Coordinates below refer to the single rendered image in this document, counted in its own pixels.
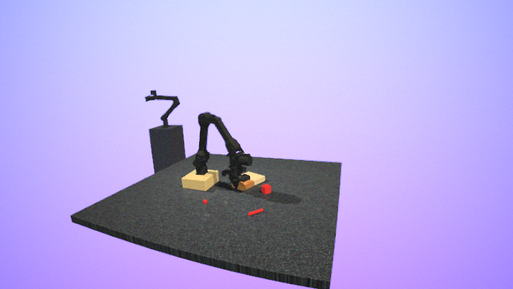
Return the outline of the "red block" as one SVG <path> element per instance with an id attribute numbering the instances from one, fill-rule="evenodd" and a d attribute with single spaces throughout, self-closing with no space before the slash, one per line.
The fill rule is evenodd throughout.
<path id="1" fill-rule="evenodd" d="M 266 185 L 261 186 L 261 192 L 262 192 L 262 193 L 265 193 L 265 194 L 267 194 L 267 193 L 271 193 L 271 186 L 269 186 L 269 185 L 267 185 L 267 184 L 266 184 Z"/>

